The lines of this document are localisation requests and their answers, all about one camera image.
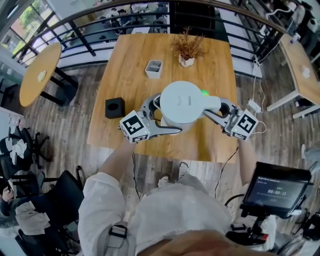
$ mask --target monitor screen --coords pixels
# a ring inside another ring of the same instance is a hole
[[[246,201],[259,206],[291,209],[304,185],[301,182],[258,176]]]

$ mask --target metal railing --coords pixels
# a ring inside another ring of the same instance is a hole
[[[102,16],[86,24],[77,25],[79,18],[101,13],[106,9],[120,9],[130,5],[131,10],[133,4],[153,2],[162,5],[163,8],[150,12],[126,13],[125,15],[108,18]],[[239,24],[223,19],[221,17],[222,10],[238,15],[242,21],[247,21],[247,25],[245,22]],[[121,20],[123,19],[129,20],[129,22],[122,24]],[[228,25],[233,26],[235,30],[227,31],[226,26]],[[262,35],[259,31],[263,25],[267,28],[267,35]],[[64,26],[68,30],[57,34],[55,30],[60,26]],[[268,52],[277,45],[283,33],[286,32],[281,23],[271,22],[249,10],[215,0],[169,0],[166,2],[156,0],[114,0],[70,15],[53,26],[47,27],[44,31],[35,35],[13,58],[18,58],[17,61],[19,63],[28,63],[35,58],[33,55],[30,59],[26,59],[28,54],[32,52],[37,55],[40,47],[56,41],[62,44],[62,52],[65,53],[61,57],[62,59],[83,53],[90,53],[92,56],[96,56],[97,51],[112,49],[113,47],[93,48],[94,45],[102,42],[115,42],[120,34],[130,34],[135,28],[149,28],[149,33],[151,30],[152,33],[170,32],[179,34],[186,27],[191,28],[192,35],[203,35],[208,38],[229,42],[230,48],[250,54],[250,57],[232,54],[233,57],[250,62],[253,62],[255,56],[258,60],[264,59]],[[237,30],[245,31],[247,36],[237,34]],[[38,39],[43,40],[44,35],[50,32],[54,35],[50,40],[33,47],[33,44]],[[234,44],[232,39],[241,40],[241,42],[245,42],[251,47]],[[69,50],[80,47],[84,47],[85,50],[68,54]]]

